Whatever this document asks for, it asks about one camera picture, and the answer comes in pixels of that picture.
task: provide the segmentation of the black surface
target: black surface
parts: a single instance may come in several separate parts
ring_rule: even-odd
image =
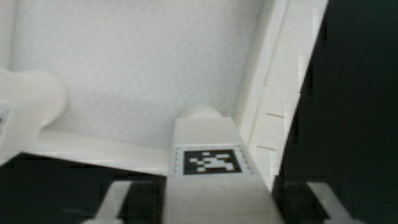
[[[330,0],[280,178],[325,182],[366,224],[398,223],[394,0]]]
[[[216,155],[223,155],[223,154],[229,155],[229,158],[225,158],[225,159],[218,158],[216,160],[223,161],[225,163],[231,163],[232,166],[234,166],[234,170],[227,170],[225,168],[206,168],[206,171],[199,172],[197,168],[204,167],[204,164],[209,164],[209,162],[204,161],[204,158],[216,158]],[[197,165],[197,163],[191,162],[190,159],[197,159],[197,161],[202,162],[204,164]],[[241,173],[234,151],[231,149],[184,151],[183,174],[184,175],[195,175],[195,174],[222,174],[222,173]]]
[[[135,183],[119,214],[124,223],[159,223],[165,177],[19,154],[0,167],[0,223],[80,224],[117,180]]]

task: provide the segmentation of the white panel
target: white panel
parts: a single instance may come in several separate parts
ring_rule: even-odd
[[[154,175],[168,173],[168,151],[49,129],[24,152]]]
[[[231,115],[263,0],[19,0],[12,69],[55,72],[51,128],[168,148],[193,104]]]

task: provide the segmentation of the white plastic part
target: white plastic part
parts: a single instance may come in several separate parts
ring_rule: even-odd
[[[307,182],[307,185],[330,216],[323,224],[364,224],[362,221],[351,218],[326,183]]]
[[[0,68],[10,65],[16,0],[0,1]]]
[[[282,224],[231,117],[177,119],[172,143],[163,223]],[[207,153],[213,150],[229,150],[231,152],[234,148],[239,148],[241,155],[236,153],[231,155],[245,158],[248,173],[243,169],[234,174],[209,172],[188,175],[179,172],[184,169],[181,158],[188,159],[184,158],[188,151]]]
[[[1,128],[0,159],[35,143],[40,128],[65,107],[65,92],[56,77],[42,71],[0,73],[0,104],[7,110]]]
[[[252,51],[234,121],[271,189],[328,0],[268,3]]]
[[[126,199],[131,183],[133,181],[115,181],[111,183],[94,219],[97,220],[115,219],[119,215],[120,206]]]
[[[167,150],[46,128],[23,152],[161,176],[168,173]]]
[[[222,117],[218,110],[211,106],[200,104],[191,106],[179,116],[179,118],[216,118],[216,117]]]
[[[120,219],[111,219],[111,220],[92,219],[83,222],[83,224],[122,224],[122,223],[124,222]]]

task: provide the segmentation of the qr-like tag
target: qr-like tag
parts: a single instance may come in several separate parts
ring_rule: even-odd
[[[183,174],[239,173],[241,168],[234,151],[184,151]]]

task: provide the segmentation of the white wall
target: white wall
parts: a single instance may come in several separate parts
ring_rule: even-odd
[[[234,110],[263,0],[19,0],[12,69],[55,72],[51,128],[168,148],[193,104]]]
[[[16,0],[0,0],[0,68],[8,68]]]

